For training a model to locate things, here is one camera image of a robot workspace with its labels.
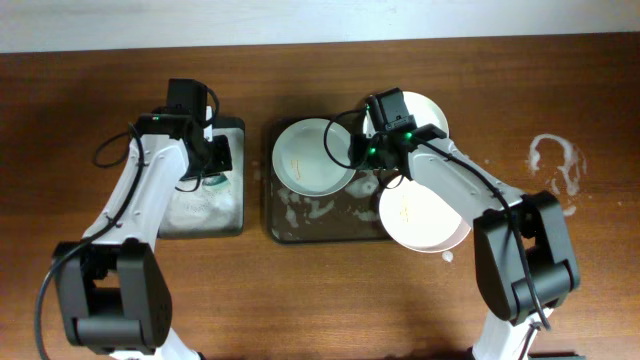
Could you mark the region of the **green yellow sponge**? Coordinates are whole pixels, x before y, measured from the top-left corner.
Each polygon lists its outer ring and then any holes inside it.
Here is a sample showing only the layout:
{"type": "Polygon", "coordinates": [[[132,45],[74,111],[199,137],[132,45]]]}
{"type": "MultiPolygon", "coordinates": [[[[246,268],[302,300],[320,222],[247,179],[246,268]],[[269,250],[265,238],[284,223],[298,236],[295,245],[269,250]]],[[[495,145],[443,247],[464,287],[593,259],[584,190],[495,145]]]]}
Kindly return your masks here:
{"type": "Polygon", "coordinates": [[[204,177],[202,185],[206,187],[214,187],[219,185],[225,185],[229,182],[229,178],[224,173],[219,173],[211,176],[204,177]]]}

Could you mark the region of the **cream plate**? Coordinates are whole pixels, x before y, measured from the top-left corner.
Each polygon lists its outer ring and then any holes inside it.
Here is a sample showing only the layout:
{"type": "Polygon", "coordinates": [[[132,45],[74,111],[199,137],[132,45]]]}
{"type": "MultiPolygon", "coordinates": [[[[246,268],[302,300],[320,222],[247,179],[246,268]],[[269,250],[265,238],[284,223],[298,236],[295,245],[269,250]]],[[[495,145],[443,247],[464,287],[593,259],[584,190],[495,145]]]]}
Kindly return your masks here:
{"type": "Polygon", "coordinates": [[[411,132],[377,132],[371,122],[369,101],[365,100],[363,132],[361,134],[372,137],[376,133],[391,135],[396,144],[400,166],[396,169],[403,176],[413,176],[413,159],[431,145],[437,145],[449,137],[449,127],[446,116],[435,102],[428,97],[411,91],[403,91],[408,111],[415,117],[417,128],[411,132]]]}

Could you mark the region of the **pale blue plate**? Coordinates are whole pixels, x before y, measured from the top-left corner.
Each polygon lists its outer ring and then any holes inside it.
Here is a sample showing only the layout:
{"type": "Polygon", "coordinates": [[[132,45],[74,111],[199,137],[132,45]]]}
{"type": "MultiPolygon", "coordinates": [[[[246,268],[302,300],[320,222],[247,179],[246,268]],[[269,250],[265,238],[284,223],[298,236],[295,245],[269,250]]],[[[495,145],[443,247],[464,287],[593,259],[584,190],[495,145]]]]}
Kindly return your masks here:
{"type": "Polygon", "coordinates": [[[337,165],[324,147],[327,119],[297,121],[277,137],[272,150],[272,166],[280,182],[304,196],[322,197],[344,188],[355,170],[337,165]]]}

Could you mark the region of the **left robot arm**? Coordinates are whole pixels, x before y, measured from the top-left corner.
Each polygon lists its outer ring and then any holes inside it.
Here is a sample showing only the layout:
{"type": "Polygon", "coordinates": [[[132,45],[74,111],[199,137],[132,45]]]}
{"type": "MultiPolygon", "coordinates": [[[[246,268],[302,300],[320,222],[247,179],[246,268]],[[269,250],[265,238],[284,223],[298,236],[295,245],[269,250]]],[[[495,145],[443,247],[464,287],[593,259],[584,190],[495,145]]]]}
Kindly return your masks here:
{"type": "Polygon", "coordinates": [[[53,254],[47,278],[65,335],[115,359],[200,359],[172,327],[172,298],[154,250],[160,239],[241,233],[244,123],[154,111],[126,135],[126,165],[107,204],[80,241],[53,254]]]}

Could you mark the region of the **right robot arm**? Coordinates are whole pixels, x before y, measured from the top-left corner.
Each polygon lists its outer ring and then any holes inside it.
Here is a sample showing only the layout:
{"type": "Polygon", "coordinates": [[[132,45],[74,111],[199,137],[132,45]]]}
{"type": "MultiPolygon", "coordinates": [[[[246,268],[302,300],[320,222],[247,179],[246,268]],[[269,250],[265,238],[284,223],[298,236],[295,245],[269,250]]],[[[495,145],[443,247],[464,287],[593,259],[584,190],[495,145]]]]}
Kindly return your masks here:
{"type": "Polygon", "coordinates": [[[550,314],[581,281],[563,209],[548,191],[527,194],[490,175],[434,125],[354,135],[358,169],[396,169],[469,223],[476,282],[487,305],[468,359],[526,359],[550,314]]]}

